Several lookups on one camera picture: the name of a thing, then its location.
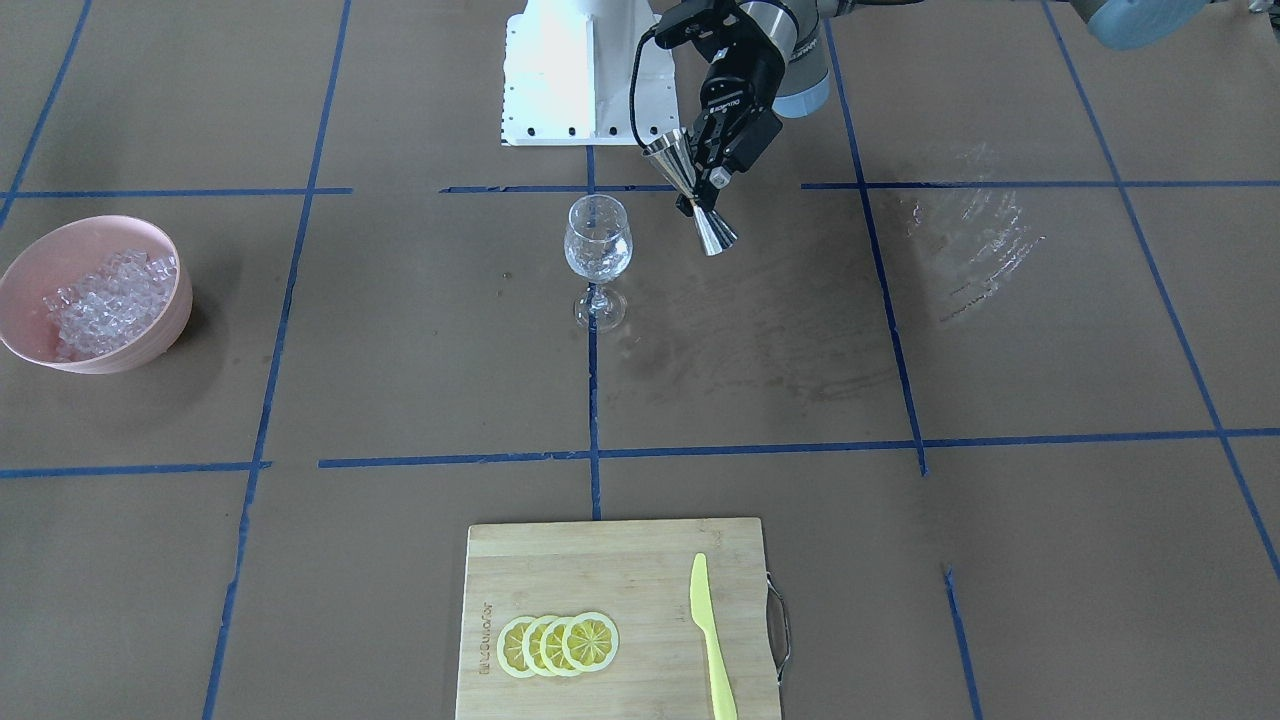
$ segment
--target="sliced lemon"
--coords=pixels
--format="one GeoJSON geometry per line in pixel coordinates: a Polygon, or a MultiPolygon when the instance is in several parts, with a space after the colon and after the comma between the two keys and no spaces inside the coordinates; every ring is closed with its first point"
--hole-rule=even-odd
{"type": "Polygon", "coordinates": [[[584,612],[568,623],[562,646],[571,667],[599,673],[618,653],[618,626],[603,612],[584,612]]]}
{"type": "Polygon", "coordinates": [[[543,664],[541,641],[543,633],[547,630],[547,625],[550,625],[556,620],[559,620],[559,615],[543,615],[529,623],[525,628],[525,637],[520,638],[520,653],[525,660],[525,665],[534,671],[535,675],[541,675],[543,678],[554,678],[556,673],[547,669],[543,664]]]}
{"type": "Polygon", "coordinates": [[[556,620],[547,625],[541,639],[538,641],[538,653],[541,656],[543,665],[561,678],[575,678],[582,674],[582,670],[570,665],[568,657],[564,656],[564,634],[576,620],[576,618],[556,620]]]}
{"type": "Polygon", "coordinates": [[[531,678],[534,671],[525,662],[525,653],[521,642],[525,639],[525,630],[534,619],[521,615],[507,623],[498,633],[498,665],[512,678],[531,678]]]}

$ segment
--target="metal handle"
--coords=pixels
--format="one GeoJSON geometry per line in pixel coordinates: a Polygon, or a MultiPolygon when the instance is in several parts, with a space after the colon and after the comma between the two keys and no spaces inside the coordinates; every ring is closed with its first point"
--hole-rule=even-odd
{"type": "MultiPolygon", "coordinates": [[[[778,598],[778,607],[782,609],[782,637],[787,643],[787,652],[782,656],[782,660],[777,657],[773,659],[774,665],[778,667],[778,687],[782,687],[782,676],[786,675],[787,665],[791,664],[791,615],[787,612],[787,601],[783,600],[782,593],[778,591],[778,585],[773,584],[773,573],[765,570],[764,582],[769,587],[769,594],[778,598]]],[[[769,628],[769,647],[773,647],[773,629],[769,628]]]]}

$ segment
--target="wooden cutting board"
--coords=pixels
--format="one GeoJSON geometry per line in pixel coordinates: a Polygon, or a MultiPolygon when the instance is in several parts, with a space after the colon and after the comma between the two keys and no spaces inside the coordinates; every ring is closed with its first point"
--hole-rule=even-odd
{"type": "Polygon", "coordinates": [[[457,720],[710,720],[703,633],[689,616],[696,552],[707,553],[739,717],[781,720],[758,518],[474,525],[457,720]],[[618,652],[604,670],[512,678],[498,666],[498,634],[512,618],[590,610],[618,625],[618,652]]]}

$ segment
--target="black cable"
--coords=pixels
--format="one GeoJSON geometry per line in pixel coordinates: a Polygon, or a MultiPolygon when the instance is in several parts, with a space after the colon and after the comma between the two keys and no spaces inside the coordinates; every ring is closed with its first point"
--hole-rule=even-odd
{"type": "Polygon", "coordinates": [[[627,109],[631,110],[631,136],[636,138],[636,145],[640,147],[644,147],[644,141],[640,140],[640,129],[636,128],[636,81],[640,79],[640,56],[644,54],[644,44],[653,40],[655,35],[658,35],[658,26],[644,31],[636,45],[636,61],[631,67],[631,94],[627,97],[627,109]]]}

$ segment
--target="knife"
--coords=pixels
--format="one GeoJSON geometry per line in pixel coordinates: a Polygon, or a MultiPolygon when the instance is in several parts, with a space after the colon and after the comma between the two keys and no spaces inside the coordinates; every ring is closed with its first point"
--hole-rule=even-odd
{"type": "Polygon", "coordinates": [[[707,674],[712,685],[712,712],[716,720],[737,720],[737,706],[733,705],[733,689],[728,685],[728,673],[724,670],[724,657],[719,651],[719,635],[716,634],[716,615],[712,612],[712,587],[707,580],[707,556],[699,552],[694,556],[694,571],[689,577],[689,614],[701,628],[707,639],[707,674]]]}

